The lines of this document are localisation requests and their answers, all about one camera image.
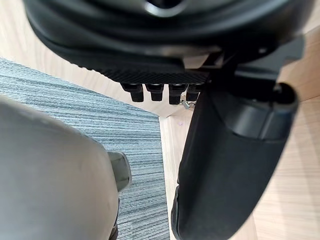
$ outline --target floor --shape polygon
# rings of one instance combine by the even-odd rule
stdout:
[[[171,212],[192,117],[160,117],[166,198]],[[320,97],[303,101],[278,167],[253,214],[232,240],[320,239]]]

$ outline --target black plastic cover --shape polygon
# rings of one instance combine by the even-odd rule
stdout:
[[[227,240],[242,226],[277,166],[296,114],[295,91],[269,102],[207,89],[198,98],[171,212],[179,240]]]

